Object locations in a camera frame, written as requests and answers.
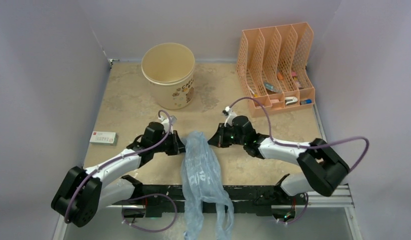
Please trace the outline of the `blue plastic trash bag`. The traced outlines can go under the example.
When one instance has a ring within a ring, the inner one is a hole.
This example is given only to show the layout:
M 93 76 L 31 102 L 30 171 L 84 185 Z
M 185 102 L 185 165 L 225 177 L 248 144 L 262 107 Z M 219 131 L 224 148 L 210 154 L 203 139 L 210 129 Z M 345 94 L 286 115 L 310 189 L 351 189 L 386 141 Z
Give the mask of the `blue plastic trash bag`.
M 186 240 L 196 240 L 203 228 L 203 203 L 215 204 L 217 240 L 230 240 L 235 221 L 233 202 L 223 188 L 221 166 L 203 132 L 188 134 L 180 171 Z

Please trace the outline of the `beige paper trash bin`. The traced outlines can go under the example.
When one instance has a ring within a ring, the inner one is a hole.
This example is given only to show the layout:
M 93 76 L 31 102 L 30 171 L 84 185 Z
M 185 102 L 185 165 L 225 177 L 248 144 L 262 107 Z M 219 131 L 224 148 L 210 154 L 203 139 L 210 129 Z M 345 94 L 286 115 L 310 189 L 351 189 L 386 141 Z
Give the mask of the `beige paper trash bin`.
M 161 43 L 144 54 L 141 71 L 158 105 L 179 110 L 193 100 L 195 64 L 193 52 L 179 43 Z

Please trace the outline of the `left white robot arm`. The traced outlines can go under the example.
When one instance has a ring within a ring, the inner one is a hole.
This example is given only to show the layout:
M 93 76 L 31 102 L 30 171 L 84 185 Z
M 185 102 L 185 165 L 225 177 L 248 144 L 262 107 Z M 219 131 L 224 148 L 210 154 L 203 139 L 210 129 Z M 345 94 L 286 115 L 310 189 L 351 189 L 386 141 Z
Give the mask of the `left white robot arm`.
M 173 118 L 162 122 L 150 122 L 144 133 L 137 137 L 121 153 L 86 169 L 75 166 L 65 175 L 51 201 L 51 208 L 64 217 L 64 221 L 83 227 L 99 209 L 113 202 L 126 200 L 138 204 L 143 191 L 136 179 L 126 173 L 136 170 L 155 154 L 176 156 L 185 152 L 177 131 L 173 130 Z

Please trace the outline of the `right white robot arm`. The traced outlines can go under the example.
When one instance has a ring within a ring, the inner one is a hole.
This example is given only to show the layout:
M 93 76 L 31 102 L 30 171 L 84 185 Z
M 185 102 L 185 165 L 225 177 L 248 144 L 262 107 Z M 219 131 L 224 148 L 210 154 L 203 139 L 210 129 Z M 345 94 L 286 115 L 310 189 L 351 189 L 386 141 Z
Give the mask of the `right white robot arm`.
M 208 144 L 218 148 L 240 145 L 251 157 L 275 159 L 300 167 L 301 172 L 284 176 L 274 190 L 275 199 L 282 204 L 294 195 L 315 191 L 330 197 L 350 172 L 348 164 L 326 142 L 316 138 L 312 142 L 276 144 L 269 135 L 256 132 L 250 120 L 236 116 L 231 123 L 220 123 Z

